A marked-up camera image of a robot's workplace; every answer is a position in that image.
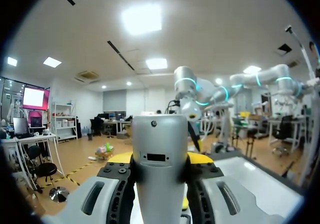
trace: yellow black caution tape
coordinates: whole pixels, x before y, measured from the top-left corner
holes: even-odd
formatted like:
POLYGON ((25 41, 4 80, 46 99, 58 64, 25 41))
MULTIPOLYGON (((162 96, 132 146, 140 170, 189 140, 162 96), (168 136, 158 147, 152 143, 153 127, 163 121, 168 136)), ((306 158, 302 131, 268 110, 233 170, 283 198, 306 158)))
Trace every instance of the yellow black caution tape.
MULTIPOLYGON (((87 164, 81 166, 80 168, 75 169, 74 171, 71 171, 71 172, 68 173, 67 175, 65 175, 65 176, 63 176, 63 177, 61 177, 61 178, 58 178, 57 180, 54 180, 53 182, 56 183, 56 182, 61 181, 62 179, 65 179, 65 178, 66 178, 66 179, 70 180, 71 182, 73 182, 74 184, 77 184, 78 186, 80 186, 80 183, 79 183, 79 182, 71 179, 69 176, 72 175, 72 174, 74 174, 74 173, 76 173, 76 172, 78 172, 78 171, 80 171, 81 169, 83 169, 83 168, 91 165, 92 163, 95 163, 95 162, 96 162, 96 160, 92 160, 92 161, 88 162, 87 164)), ((40 188, 43 189, 43 188, 47 188, 47 187, 50 187, 50 186, 52 186, 52 183, 45 184, 45 185, 41 186, 40 188)))
POLYGON ((76 185, 80 186, 80 183, 79 183, 79 182, 77 182, 77 181, 75 181, 75 180, 71 179, 68 175, 67 175, 65 178, 69 179, 69 180, 70 180, 71 182, 73 182, 74 184, 76 184, 76 185))
MULTIPOLYGON (((58 178, 57 180, 54 180, 53 182, 57 183, 57 182, 59 182, 59 181, 61 181, 63 179, 65 179, 65 176, 63 176, 61 178, 58 178)), ((50 186, 52 186, 52 183, 45 184, 45 185, 41 186, 40 188, 43 189, 43 188, 47 188, 47 187, 50 187, 50 186)))
POLYGON ((92 161, 88 162, 87 164, 83 165, 82 167, 80 167, 80 168, 78 168, 78 169, 75 169, 74 171, 71 171, 71 172, 70 172, 69 174, 67 174, 66 176, 70 176, 71 174, 74 174, 74 173, 80 171, 81 169, 83 169, 83 168, 85 168, 85 167, 87 167, 87 166, 89 166, 89 165, 91 165, 92 163, 95 163, 95 162, 96 162, 95 160, 92 160, 92 161))

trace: white shelving unit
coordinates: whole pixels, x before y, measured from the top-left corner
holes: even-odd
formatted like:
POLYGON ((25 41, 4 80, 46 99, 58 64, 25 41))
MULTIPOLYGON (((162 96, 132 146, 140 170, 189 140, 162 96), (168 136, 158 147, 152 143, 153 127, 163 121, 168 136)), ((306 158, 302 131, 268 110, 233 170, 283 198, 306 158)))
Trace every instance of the white shelving unit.
POLYGON ((52 105, 51 116, 51 130, 57 135, 58 141, 63 141, 67 139, 78 139, 77 135, 77 116, 76 116, 76 104, 64 104, 54 102, 52 105), (73 120, 73 126, 61 126, 57 127, 57 122, 62 122, 63 120, 73 120))

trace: pink monitor screen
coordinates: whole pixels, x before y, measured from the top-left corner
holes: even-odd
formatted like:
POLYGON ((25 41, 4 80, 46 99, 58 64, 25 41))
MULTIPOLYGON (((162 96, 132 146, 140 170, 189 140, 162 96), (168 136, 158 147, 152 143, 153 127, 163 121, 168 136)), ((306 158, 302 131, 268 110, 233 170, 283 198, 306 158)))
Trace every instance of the pink monitor screen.
POLYGON ((48 109, 49 91, 26 87, 23 93, 22 108, 45 111, 48 109))

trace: trash bin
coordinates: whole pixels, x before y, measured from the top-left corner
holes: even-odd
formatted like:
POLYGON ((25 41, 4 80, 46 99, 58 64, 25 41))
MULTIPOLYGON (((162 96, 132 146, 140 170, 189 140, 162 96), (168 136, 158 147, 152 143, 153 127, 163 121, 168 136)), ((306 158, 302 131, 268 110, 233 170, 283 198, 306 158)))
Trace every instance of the trash bin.
POLYGON ((92 137, 93 137, 93 134, 92 133, 88 133, 88 141, 92 141, 92 137))

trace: black office chair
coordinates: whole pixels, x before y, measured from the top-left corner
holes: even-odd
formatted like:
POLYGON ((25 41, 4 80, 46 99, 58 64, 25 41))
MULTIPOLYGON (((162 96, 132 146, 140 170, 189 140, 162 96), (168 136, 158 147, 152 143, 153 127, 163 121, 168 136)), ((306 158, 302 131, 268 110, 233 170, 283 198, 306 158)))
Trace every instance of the black office chair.
POLYGON ((40 155, 41 155, 41 148, 39 146, 33 145, 29 147, 28 156, 29 156, 30 162, 32 162, 33 164, 33 168, 31 172, 39 178, 45 177, 46 182, 49 177, 53 185, 53 188, 49 192, 50 199, 56 203, 65 202, 67 200, 67 196, 70 194, 69 191, 63 186, 55 187, 53 183, 52 175, 57 172, 58 170, 57 166, 51 162, 43 163, 41 161, 40 155), (36 162, 35 162, 36 158, 39 158, 39 161, 40 161, 39 165, 36 165, 36 162))
MULTIPOLYGON (((282 117, 281 123, 279 125, 279 129, 272 132, 272 135, 274 138, 278 140, 285 140, 287 138, 290 138, 292 135, 292 124, 291 121, 293 119, 292 115, 286 115, 282 117)), ((272 153, 279 152, 280 157, 282 157, 283 154, 289 154, 287 148, 284 146, 277 146, 272 150, 272 153)))
POLYGON ((96 116, 94 119, 90 119, 90 122, 91 122, 91 130, 92 130, 93 136, 101 136, 104 120, 96 116))

